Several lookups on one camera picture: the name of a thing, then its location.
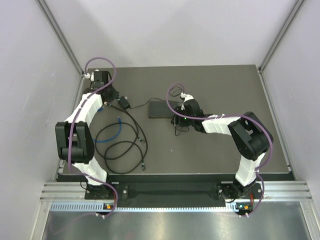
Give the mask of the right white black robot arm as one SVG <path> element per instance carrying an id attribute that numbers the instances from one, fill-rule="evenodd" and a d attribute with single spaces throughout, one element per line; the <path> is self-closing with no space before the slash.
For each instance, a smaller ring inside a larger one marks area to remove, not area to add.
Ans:
<path id="1" fill-rule="evenodd" d="M 221 117 L 218 115 L 203 114 L 198 110 L 190 119 L 190 114 L 182 106 L 174 108 L 171 123 L 176 127 L 192 126 L 197 132 L 204 134 L 222 134 L 231 136 L 240 153 L 239 168 L 233 180 L 233 192 L 239 198 L 245 198 L 252 191 L 257 180 L 258 168 L 264 158 L 272 135 L 263 131 L 260 120 L 253 112 L 246 112 L 242 117 Z"/>

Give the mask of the black network switch box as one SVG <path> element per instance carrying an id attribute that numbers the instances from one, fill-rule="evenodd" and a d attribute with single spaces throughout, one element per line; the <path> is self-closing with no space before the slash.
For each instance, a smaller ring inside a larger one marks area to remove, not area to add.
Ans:
<path id="1" fill-rule="evenodd" d="M 149 119 L 172 119 L 174 113 L 170 110 L 166 101 L 151 101 L 148 105 Z"/>

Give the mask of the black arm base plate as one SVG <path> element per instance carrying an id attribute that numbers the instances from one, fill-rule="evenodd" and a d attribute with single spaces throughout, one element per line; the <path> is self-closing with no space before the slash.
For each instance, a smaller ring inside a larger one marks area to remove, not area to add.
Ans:
<path id="1" fill-rule="evenodd" d="M 250 188 L 240 189 L 232 183 L 221 182 L 148 182 L 113 183 L 119 200 L 134 199 L 140 196 L 160 196 L 182 198 L 184 196 L 205 196 L 212 200 L 259 199 L 262 189 L 258 183 Z"/>

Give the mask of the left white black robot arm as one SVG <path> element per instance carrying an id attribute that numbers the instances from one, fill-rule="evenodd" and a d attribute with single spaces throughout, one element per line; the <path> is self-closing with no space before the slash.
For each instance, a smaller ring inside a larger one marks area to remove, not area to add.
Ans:
<path id="1" fill-rule="evenodd" d="M 58 156 L 65 160 L 68 169 L 80 171 L 87 183 L 96 186 L 96 192 L 102 198 L 109 198 L 114 191 L 107 182 L 108 173 L 95 158 L 95 144 L 90 125 L 98 110 L 107 102 L 110 83 L 91 83 L 82 94 L 79 104 L 64 121 L 55 125 L 55 137 Z"/>

